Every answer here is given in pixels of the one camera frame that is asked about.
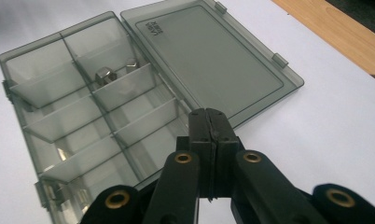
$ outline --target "white table surface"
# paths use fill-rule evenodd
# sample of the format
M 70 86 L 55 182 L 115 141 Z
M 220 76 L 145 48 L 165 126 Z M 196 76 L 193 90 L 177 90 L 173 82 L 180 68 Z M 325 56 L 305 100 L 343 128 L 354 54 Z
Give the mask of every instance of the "white table surface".
M 155 0 L 0 1 L 0 54 L 99 15 Z M 270 0 L 222 0 L 305 85 L 236 133 L 298 188 L 335 183 L 375 205 L 375 80 Z M 50 223 L 0 69 L 0 223 Z M 200 223 L 233 223 L 229 201 L 202 203 Z

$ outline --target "open lid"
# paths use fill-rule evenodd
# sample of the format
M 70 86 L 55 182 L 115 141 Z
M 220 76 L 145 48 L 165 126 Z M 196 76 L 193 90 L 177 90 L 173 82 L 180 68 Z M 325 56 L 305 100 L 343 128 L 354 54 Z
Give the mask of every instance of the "open lid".
M 223 111 L 235 127 L 304 82 L 226 11 L 164 1 L 123 11 L 121 21 L 181 99 Z

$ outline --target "wooden floor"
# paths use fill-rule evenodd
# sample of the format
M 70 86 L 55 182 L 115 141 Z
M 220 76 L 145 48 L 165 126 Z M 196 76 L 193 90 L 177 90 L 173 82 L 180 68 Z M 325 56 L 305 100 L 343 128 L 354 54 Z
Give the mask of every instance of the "wooden floor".
M 325 0 L 273 0 L 328 44 L 375 75 L 375 34 Z

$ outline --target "transparent gray plastic box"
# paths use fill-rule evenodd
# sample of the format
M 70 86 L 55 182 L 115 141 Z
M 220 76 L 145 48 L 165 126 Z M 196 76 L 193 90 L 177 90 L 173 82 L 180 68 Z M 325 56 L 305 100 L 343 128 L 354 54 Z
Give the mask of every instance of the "transparent gray plastic box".
M 109 187 L 158 178 L 191 110 L 221 110 L 237 127 L 303 85 L 213 1 L 159 2 L 121 22 L 106 12 L 0 64 L 54 223 L 78 223 Z M 115 78 L 100 85 L 105 68 Z

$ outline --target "plastic storage box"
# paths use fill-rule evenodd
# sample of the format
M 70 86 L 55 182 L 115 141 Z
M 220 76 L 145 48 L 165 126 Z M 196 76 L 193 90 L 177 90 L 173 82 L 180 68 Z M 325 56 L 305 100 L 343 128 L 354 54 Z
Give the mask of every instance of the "plastic storage box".
M 54 223 L 78 223 L 104 189 L 140 189 L 188 135 L 187 114 L 233 127 L 303 85 L 220 3 L 174 0 L 112 12 L 0 55 Z

